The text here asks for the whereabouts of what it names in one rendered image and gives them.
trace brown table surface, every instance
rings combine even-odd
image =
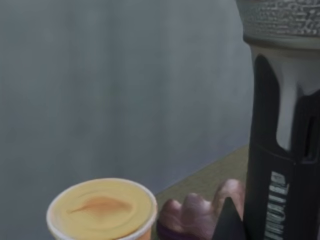
[[[231,178],[245,181],[247,162],[248,146],[244,146],[160,192],[156,196],[159,209],[168,199],[183,201],[188,193],[198,193],[211,200],[222,181]],[[152,239],[158,239],[154,229]]]

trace cup of custard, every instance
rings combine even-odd
[[[56,240],[150,240],[157,213],[156,198],[143,185],[101,178],[60,193],[46,222]]]

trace black triangle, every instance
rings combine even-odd
[[[243,222],[231,197],[224,201],[212,240],[247,240]]]

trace yellow cream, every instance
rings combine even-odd
[[[57,198],[51,222],[75,240],[116,240],[139,230],[154,215],[151,197],[136,184],[104,178],[78,184]]]

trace gray curtain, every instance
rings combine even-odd
[[[251,71],[233,0],[0,1],[0,239],[51,239],[72,184],[157,193],[246,144]]]

